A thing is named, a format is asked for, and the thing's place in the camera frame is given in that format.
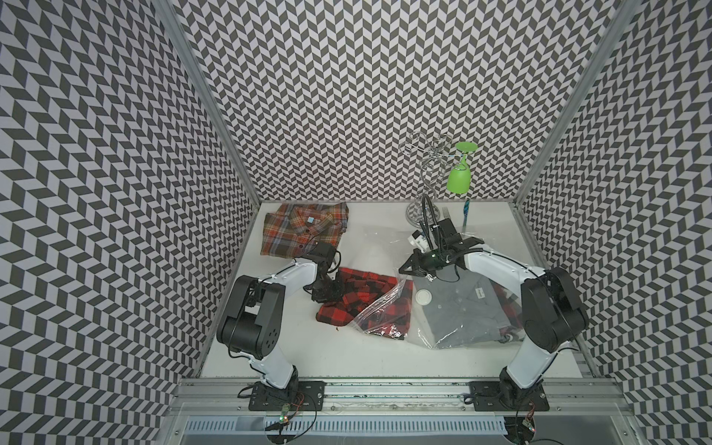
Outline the red black checked shirt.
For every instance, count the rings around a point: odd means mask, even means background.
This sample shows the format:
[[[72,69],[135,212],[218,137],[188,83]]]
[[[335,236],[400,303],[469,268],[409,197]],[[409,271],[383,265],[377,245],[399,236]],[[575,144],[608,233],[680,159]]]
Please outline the red black checked shirt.
[[[413,282],[350,268],[336,274],[340,299],[322,304],[315,320],[330,326],[353,326],[361,333],[404,340],[411,324]]]

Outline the multicolour plaid shirt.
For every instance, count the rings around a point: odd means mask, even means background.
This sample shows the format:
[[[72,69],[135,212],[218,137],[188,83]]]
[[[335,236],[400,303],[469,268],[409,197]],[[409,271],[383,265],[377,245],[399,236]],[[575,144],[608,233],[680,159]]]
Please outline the multicolour plaid shirt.
[[[263,220],[261,255],[292,259],[311,251],[317,243],[339,245],[347,231],[346,202],[326,204],[281,204]]]

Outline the grey garment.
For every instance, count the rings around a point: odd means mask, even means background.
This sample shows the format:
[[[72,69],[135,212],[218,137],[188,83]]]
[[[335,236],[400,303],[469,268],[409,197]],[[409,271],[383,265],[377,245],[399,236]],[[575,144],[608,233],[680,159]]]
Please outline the grey garment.
[[[428,289],[433,300],[421,306],[413,295],[411,343],[430,350],[507,344],[524,339],[520,298],[481,274],[461,272],[446,280],[413,280],[415,292]]]

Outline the clear vacuum bag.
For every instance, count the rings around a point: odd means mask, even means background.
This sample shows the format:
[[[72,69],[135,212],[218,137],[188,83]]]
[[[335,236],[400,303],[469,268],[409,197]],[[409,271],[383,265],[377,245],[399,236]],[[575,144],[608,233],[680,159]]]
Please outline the clear vacuum bag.
[[[525,338],[520,279],[495,272],[506,259],[449,221],[413,233],[370,226],[365,255],[395,283],[350,322],[363,334],[430,350]]]

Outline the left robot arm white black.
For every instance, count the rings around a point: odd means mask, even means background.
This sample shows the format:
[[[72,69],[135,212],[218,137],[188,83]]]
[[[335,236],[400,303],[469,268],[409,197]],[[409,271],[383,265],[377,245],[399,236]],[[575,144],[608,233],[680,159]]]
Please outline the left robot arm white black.
[[[286,298],[325,277],[334,260],[326,257],[297,258],[265,277],[239,276],[233,283],[216,339],[232,358],[245,358],[266,387],[286,390],[298,380],[277,343]]]

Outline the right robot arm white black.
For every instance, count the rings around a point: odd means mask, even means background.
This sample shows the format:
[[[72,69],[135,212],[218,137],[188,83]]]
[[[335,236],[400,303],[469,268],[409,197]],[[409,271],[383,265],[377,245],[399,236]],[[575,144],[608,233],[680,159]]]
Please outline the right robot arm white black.
[[[399,273],[433,277],[450,265],[481,274],[519,297],[525,338],[500,376],[500,381],[513,389],[533,388],[562,345],[576,339],[589,326],[580,291],[566,270],[528,266],[483,245],[467,250],[437,248],[430,252],[416,248]]]

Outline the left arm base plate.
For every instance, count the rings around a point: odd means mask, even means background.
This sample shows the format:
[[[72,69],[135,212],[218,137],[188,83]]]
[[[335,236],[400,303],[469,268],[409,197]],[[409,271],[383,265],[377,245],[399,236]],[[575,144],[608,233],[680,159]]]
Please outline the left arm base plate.
[[[298,380],[290,383],[286,389],[276,389],[257,382],[250,394],[248,409],[251,412],[278,412],[289,403],[292,409],[320,412],[325,392],[326,382],[322,380]]]

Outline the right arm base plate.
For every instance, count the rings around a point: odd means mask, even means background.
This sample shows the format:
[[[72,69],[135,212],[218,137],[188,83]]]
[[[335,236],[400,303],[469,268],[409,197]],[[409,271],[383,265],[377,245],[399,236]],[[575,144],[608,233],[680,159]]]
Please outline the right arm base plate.
[[[519,389],[510,381],[481,380],[468,383],[469,393],[465,404],[473,405],[477,412],[519,412],[551,410],[543,384],[529,389]]]

